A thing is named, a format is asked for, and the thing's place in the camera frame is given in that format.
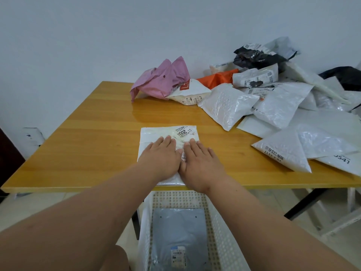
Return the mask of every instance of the floor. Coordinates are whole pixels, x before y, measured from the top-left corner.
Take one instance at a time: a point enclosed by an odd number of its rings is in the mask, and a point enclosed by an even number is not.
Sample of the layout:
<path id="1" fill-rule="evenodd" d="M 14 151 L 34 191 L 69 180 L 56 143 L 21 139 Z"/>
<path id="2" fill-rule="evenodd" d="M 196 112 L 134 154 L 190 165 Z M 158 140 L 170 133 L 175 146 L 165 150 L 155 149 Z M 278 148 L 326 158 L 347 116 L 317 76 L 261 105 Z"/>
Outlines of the floor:
<path id="1" fill-rule="evenodd" d="M 282 215 L 307 195 L 307 191 L 304 189 L 251 190 L 251 192 L 262 203 L 275 209 Z M 75 194 L 33 193 L 22 197 L 11 194 L 0 204 L 0 231 Z M 335 189 L 328 193 L 322 201 L 331 216 L 337 219 L 347 212 L 346 198 L 346 189 Z M 356 199 L 360 202 L 361 196 L 357 194 Z M 322 225 L 328 222 L 328 218 L 321 208 L 315 205 L 309 211 L 296 218 L 294 222 L 361 269 L 361 257 L 359 256 L 361 255 L 361 220 L 333 236 L 320 237 L 317 229 L 322 228 Z M 136 240 L 131 220 L 117 244 L 125 249 L 132 270 L 135 270 L 138 241 Z"/>

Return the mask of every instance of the wooden table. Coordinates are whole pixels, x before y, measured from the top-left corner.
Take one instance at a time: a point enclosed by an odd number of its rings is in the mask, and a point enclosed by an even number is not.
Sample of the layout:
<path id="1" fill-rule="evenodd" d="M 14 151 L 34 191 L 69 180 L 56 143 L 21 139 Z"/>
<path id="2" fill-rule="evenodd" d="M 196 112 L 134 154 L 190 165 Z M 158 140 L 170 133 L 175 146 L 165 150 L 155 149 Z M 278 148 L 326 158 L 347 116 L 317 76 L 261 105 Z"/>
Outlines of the wooden table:
<path id="1" fill-rule="evenodd" d="M 196 105 L 145 95 L 132 104 L 131 86 L 103 81 L 2 190 L 76 192 L 92 187 L 137 161 L 141 127 L 176 125 L 196 125 L 200 140 L 214 149 L 227 173 L 249 189 L 361 187 L 361 178 L 314 160 L 309 161 L 312 174 L 293 172 L 251 147 L 258 137 L 236 126 L 224 131 Z"/>

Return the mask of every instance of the hand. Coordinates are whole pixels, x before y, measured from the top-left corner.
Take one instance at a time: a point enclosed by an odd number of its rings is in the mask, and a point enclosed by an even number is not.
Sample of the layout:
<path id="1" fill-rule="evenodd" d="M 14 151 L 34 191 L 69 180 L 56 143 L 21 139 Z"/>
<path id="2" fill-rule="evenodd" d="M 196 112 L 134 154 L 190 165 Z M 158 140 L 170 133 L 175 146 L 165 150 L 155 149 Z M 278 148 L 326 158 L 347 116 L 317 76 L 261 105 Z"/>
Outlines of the hand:
<path id="1" fill-rule="evenodd" d="M 172 177 L 178 170 L 183 150 L 175 150 L 175 139 L 160 137 L 155 143 L 150 143 L 138 159 L 141 169 L 146 169 L 154 175 L 158 182 Z"/>
<path id="2" fill-rule="evenodd" d="M 191 139 L 184 143 L 187 163 L 180 163 L 179 174 L 183 182 L 194 191 L 207 193 L 215 182 L 227 177 L 223 165 L 211 148 Z"/>

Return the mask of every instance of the white wall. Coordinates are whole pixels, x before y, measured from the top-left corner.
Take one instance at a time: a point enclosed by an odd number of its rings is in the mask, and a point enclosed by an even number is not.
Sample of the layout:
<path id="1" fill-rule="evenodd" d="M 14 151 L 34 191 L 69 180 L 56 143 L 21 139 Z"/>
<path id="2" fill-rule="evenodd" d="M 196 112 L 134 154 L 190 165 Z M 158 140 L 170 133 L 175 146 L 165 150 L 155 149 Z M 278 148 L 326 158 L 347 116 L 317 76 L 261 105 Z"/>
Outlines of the white wall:
<path id="1" fill-rule="evenodd" d="M 28 157 L 103 80 L 182 55 L 191 77 L 248 42 L 290 36 L 317 73 L 356 66 L 361 0 L 0 0 L 0 128 Z"/>

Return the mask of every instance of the gray plastic bag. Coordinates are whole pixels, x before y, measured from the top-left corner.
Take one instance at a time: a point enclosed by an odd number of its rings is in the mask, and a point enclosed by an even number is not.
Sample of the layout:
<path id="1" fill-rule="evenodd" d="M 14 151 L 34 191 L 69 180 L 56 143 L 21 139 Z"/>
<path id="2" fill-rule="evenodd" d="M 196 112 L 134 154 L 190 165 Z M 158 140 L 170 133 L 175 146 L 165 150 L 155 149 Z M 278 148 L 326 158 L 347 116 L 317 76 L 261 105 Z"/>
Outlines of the gray plastic bag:
<path id="1" fill-rule="evenodd" d="M 203 209 L 153 212 L 151 270 L 211 270 Z"/>

